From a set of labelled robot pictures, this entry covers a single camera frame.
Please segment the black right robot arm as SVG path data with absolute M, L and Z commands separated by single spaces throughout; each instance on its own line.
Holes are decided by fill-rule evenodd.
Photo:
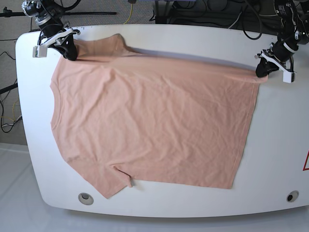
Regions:
M 62 23 L 64 8 L 53 0 L 26 0 L 22 3 L 22 9 L 26 16 L 35 19 L 41 30 L 37 45 L 33 47 L 34 58 L 47 57 L 47 49 L 53 48 L 68 60 L 77 59 L 73 36 L 79 35 L 80 31 Z

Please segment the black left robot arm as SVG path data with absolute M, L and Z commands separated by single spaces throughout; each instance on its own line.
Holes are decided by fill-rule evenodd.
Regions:
M 256 54 L 260 63 L 256 68 L 259 78 L 268 76 L 271 72 L 283 71 L 283 81 L 292 83 L 295 78 L 293 55 L 299 45 L 309 43 L 309 2 L 299 1 L 301 12 L 293 0 L 275 0 L 274 10 L 281 18 L 282 30 L 277 34 L 277 41 L 270 48 Z

